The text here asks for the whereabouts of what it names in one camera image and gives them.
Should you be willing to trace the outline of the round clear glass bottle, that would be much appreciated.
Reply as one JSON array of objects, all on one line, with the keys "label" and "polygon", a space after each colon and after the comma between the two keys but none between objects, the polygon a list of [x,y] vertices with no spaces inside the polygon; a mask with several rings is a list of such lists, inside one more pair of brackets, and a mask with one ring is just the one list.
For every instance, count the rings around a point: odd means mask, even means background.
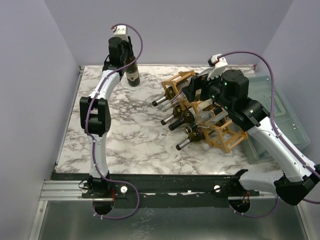
[{"label": "round clear glass bottle", "polygon": [[165,105],[163,105],[160,109],[163,112],[167,112],[169,109],[176,107],[188,101],[185,94],[182,92],[182,88],[189,85],[191,77],[193,76],[204,76],[206,79],[208,77],[208,71],[203,71],[201,73],[196,73],[193,70],[191,71],[180,71],[178,74],[174,75],[173,77],[169,78],[168,80],[164,80],[161,82],[161,85],[164,91],[173,86],[174,91],[179,89],[179,92],[175,95],[175,97],[168,101]]}]

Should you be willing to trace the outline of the green bottle Primitivo label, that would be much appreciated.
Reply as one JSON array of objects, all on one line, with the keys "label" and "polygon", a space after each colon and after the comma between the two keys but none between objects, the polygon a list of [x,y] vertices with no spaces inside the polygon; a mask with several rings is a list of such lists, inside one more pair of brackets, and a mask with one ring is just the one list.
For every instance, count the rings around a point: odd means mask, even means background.
[{"label": "green bottle Primitivo label", "polygon": [[177,91],[175,91],[173,86],[170,86],[165,90],[163,96],[161,96],[160,98],[152,101],[151,104],[152,104],[152,106],[156,107],[156,106],[162,104],[165,101],[169,101],[169,100],[173,99],[178,92],[179,92],[179,89],[177,89]]}]

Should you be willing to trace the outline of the olive wine bottle brown label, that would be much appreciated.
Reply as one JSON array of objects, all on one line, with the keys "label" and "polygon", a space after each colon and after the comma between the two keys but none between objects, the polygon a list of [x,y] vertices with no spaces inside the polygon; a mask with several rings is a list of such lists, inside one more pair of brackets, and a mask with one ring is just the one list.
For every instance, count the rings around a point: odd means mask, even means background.
[{"label": "olive wine bottle brown label", "polygon": [[174,119],[179,119],[182,116],[183,111],[185,110],[185,105],[177,105],[173,108],[172,114],[169,115],[167,118],[162,119],[160,123],[164,126],[169,122],[173,121]]}]

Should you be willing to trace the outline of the dark green bottle Masini label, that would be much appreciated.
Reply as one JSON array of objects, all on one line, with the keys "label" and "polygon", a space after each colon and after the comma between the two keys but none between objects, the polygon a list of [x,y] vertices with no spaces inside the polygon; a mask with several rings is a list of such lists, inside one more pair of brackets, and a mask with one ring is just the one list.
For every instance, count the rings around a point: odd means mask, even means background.
[{"label": "dark green bottle Masini label", "polygon": [[140,84],[140,75],[137,63],[135,62],[136,57],[134,55],[130,55],[127,57],[125,64],[129,65],[125,68],[125,74],[128,81],[128,84],[132,87],[136,87]]}]

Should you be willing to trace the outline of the green wine bottle cream label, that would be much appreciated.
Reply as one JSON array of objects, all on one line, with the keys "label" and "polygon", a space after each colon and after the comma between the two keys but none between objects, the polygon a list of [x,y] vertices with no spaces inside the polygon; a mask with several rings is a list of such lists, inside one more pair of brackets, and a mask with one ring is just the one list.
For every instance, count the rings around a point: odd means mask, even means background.
[{"label": "green wine bottle cream label", "polygon": [[194,109],[191,107],[189,109],[185,109],[182,112],[181,117],[176,120],[175,122],[173,122],[172,124],[170,124],[168,126],[168,129],[170,131],[175,130],[176,128],[180,127],[183,124],[191,124],[196,120],[196,112],[194,111]]}]

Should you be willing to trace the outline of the square clear liquor bottle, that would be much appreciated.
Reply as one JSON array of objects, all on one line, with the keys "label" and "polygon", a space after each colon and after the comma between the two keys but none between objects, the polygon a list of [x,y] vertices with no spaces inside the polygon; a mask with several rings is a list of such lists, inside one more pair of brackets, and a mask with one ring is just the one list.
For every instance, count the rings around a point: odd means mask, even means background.
[{"label": "square clear liquor bottle", "polygon": [[189,134],[197,128],[208,129],[210,126],[216,124],[227,115],[228,112],[222,108],[205,111],[204,114],[198,115],[195,121],[186,126],[183,130],[186,134]]}]

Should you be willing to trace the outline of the green wine bottle white label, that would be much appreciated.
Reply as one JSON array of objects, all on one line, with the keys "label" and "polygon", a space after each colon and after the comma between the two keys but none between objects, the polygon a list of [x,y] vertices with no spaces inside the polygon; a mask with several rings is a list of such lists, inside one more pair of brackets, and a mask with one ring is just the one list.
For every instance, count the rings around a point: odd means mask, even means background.
[{"label": "green wine bottle white label", "polygon": [[178,143],[175,148],[180,151],[190,143],[196,143],[204,140],[206,137],[201,129],[196,129],[188,134],[188,137]]}]

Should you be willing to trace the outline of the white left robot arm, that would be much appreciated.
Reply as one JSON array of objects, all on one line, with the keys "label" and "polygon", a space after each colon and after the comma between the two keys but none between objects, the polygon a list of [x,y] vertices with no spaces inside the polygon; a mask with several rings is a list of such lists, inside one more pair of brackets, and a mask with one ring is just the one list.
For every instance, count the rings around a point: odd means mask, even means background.
[{"label": "white left robot arm", "polygon": [[109,98],[124,75],[127,57],[132,53],[131,38],[110,38],[108,50],[108,59],[104,61],[100,81],[89,96],[81,97],[79,101],[80,125],[90,146],[89,175],[102,180],[109,173],[106,161],[106,137],[111,127]]}]

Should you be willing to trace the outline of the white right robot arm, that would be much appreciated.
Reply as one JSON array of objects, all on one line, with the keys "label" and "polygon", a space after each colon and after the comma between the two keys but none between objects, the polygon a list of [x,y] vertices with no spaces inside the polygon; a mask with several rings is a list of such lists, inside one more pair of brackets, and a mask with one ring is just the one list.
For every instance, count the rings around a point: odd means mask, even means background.
[{"label": "white right robot arm", "polygon": [[249,83],[241,70],[231,69],[214,78],[208,74],[193,76],[182,92],[192,102],[200,90],[202,101],[212,100],[225,109],[232,122],[260,142],[282,169],[277,180],[257,180],[246,172],[230,183],[230,191],[236,196],[247,190],[270,192],[296,206],[319,183],[320,166],[288,140],[259,101],[248,96]]}]

